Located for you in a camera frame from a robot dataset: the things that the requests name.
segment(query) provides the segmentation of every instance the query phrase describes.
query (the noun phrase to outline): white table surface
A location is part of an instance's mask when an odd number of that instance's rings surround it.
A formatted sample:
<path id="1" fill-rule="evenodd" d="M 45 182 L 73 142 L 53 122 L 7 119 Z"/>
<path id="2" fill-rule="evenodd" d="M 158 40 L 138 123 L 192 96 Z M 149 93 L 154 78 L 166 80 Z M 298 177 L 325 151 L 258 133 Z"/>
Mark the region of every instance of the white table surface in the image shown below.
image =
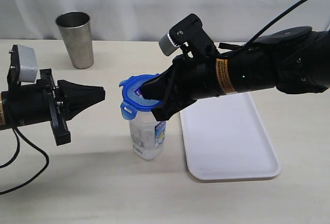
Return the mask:
<path id="1" fill-rule="evenodd" d="M 146 162 L 133 154 L 128 122 L 121 117 L 121 80 L 162 72 L 171 64 L 155 42 L 93 42 L 95 64 L 71 66 L 62 41 L 0 40 L 0 89 L 6 90 L 8 50 L 35 49 L 39 68 L 55 80 L 101 85 L 106 100 L 68 122 L 72 142 L 57 147 L 49 123 L 21 131 L 50 155 L 49 168 L 32 184 L 0 196 L 0 223 L 329 223 L 330 92 L 252 93 L 282 164 L 270 181 L 199 183 L 186 169 L 178 114 L 168 121 L 162 154 Z M 0 163 L 15 148 L 0 132 Z M 23 143 L 0 189 L 31 177 L 44 163 Z"/>

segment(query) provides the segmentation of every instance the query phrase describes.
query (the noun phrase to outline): stainless steel tumbler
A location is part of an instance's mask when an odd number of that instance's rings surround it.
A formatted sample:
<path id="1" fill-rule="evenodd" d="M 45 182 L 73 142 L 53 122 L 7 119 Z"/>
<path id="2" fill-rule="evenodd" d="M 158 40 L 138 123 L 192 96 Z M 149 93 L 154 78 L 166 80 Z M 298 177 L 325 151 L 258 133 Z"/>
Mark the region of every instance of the stainless steel tumbler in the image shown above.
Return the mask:
<path id="1" fill-rule="evenodd" d="M 56 18 L 55 23 L 67 48 L 72 65 L 78 69 L 94 64 L 90 17 L 84 12 L 68 12 Z"/>

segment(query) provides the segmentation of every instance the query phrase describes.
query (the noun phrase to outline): black cable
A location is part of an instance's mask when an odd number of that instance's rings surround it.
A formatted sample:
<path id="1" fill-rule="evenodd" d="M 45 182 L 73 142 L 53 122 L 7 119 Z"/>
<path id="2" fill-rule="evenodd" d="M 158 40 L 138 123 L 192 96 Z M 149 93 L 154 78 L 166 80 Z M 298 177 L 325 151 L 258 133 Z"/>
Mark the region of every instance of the black cable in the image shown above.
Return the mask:
<path id="1" fill-rule="evenodd" d="M 10 124 L 12 125 L 13 131 L 16 132 L 28 145 L 30 145 L 32 148 L 34 148 L 35 150 L 37 150 L 38 152 L 40 152 L 45 157 L 46 163 L 45 163 L 44 167 L 38 173 L 36 173 L 32 178 L 30 178 L 28 181 L 26 181 L 26 182 L 24 182 L 24 183 L 22 183 L 22 184 L 20 184 L 20 185 L 18 185 L 16 187 L 13 187 L 11 189 L 8 189 L 6 191 L 0 192 L 0 195 L 4 195 L 4 194 L 7 194 L 7 193 L 16 191 L 17 189 L 20 189 L 20 188 L 28 185 L 34 179 L 36 179 L 39 175 L 41 175 L 46 170 L 46 168 L 48 167 L 48 165 L 50 163 L 50 159 L 49 159 L 49 156 L 47 155 L 47 153 L 45 151 L 43 151 L 41 148 L 39 148 L 38 146 L 36 146 L 35 144 L 33 144 L 28 138 L 25 137 L 25 135 L 23 135 L 21 133 L 21 131 L 18 129 L 18 127 L 15 125 L 15 123 L 12 120 L 12 117 L 11 117 L 11 114 L 10 114 L 10 110 L 9 110 L 8 105 L 4 105 L 4 106 L 7 109 L 7 116 L 9 118 Z"/>
<path id="2" fill-rule="evenodd" d="M 14 134 L 16 136 L 16 141 L 17 141 L 16 151 L 15 151 L 14 155 L 12 156 L 12 158 L 8 162 L 6 162 L 3 165 L 0 165 L 0 169 L 5 168 L 5 167 L 9 166 L 11 163 L 13 163 L 16 160 L 19 153 L 20 153 L 20 147 L 21 147 L 20 138 L 18 137 L 18 135 L 17 135 L 17 133 L 14 129 L 12 130 L 12 132 L 14 132 Z"/>
<path id="3" fill-rule="evenodd" d="M 292 5 L 290 8 L 288 8 L 282 14 L 280 14 L 278 17 L 276 17 L 270 23 L 268 23 L 262 30 L 260 30 L 257 34 L 255 34 L 248 42 L 246 42 L 244 45 L 242 45 L 239 49 L 235 50 L 233 54 L 230 54 L 230 56 L 236 55 L 236 53 L 238 53 L 238 52 L 242 51 L 243 49 L 249 47 L 268 28 L 270 28 L 272 25 L 274 25 L 276 22 L 278 22 L 280 19 L 282 19 L 284 16 L 286 16 L 288 13 L 290 13 L 292 10 L 294 10 L 296 7 L 300 6 L 301 4 L 305 3 L 306 1 L 308 1 L 308 0 L 300 0 L 299 2 Z"/>

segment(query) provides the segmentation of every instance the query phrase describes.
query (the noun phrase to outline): white tray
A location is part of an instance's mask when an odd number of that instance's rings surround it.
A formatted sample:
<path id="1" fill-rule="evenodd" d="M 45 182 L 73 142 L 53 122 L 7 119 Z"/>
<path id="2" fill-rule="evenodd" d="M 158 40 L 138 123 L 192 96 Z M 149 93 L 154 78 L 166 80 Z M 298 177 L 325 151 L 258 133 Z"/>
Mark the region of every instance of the white tray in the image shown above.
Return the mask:
<path id="1" fill-rule="evenodd" d="M 180 117 L 188 169 L 197 179 L 271 179 L 280 173 L 249 93 L 200 99 Z"/>

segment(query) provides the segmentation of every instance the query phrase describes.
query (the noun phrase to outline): white backdrop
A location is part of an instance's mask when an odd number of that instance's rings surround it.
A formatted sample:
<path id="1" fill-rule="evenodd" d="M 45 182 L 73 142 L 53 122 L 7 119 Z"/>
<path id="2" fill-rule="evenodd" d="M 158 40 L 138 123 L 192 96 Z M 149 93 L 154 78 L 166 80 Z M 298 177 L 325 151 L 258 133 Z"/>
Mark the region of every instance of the white backdrop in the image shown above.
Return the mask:
<path id="1" fill-rule="evenodd" d="M 91 15 L 95 40 L 157 41 L 175 23 L 196 13 L 215 41 L 246 41 L 298 0 L 0 0 L 0 38 L 60 39 L 56 16 Z M 311 0 L 267 33 L 309 25 L 325 30 L 330 0 Z"/>

